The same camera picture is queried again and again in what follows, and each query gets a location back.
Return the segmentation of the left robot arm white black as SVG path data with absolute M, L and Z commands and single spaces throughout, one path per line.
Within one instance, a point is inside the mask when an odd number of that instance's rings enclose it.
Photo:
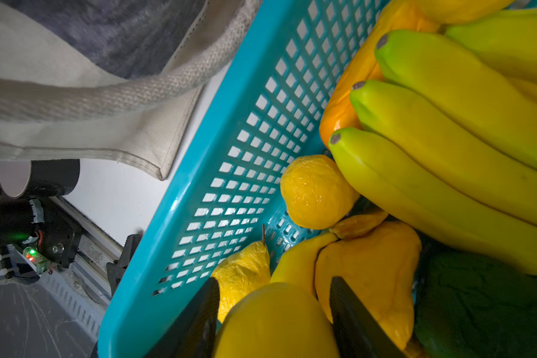
M 0 198 L 0 246 L 21 243 L 33 237 L 44 222 L 40 201 Z

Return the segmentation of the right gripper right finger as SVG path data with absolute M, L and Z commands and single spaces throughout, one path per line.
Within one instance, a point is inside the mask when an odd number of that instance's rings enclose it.
M 330 307 L 341 357 L 405 357 L 342 277 L 332 279 Z

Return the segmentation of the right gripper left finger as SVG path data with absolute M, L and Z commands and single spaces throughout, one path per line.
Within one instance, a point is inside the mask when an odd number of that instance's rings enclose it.
M 209 277 L 146 356 L 212 357 L 219 301 L 219 283 Z

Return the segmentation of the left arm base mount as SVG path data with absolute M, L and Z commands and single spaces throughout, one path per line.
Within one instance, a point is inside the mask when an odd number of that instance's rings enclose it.
M 78 253 L 82 226 L 51 198 L 34 199 L 42 204 L 45 222 L 33 237 L 0 246 L 0 276 L 6 280 L 34 283 L 42 274 L 69 268 Z

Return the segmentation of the white canvas tote bag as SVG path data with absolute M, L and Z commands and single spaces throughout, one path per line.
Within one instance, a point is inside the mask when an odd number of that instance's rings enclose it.
M 169 175 L 201 89 L 259 1 L 0 1 L 0 160 Z

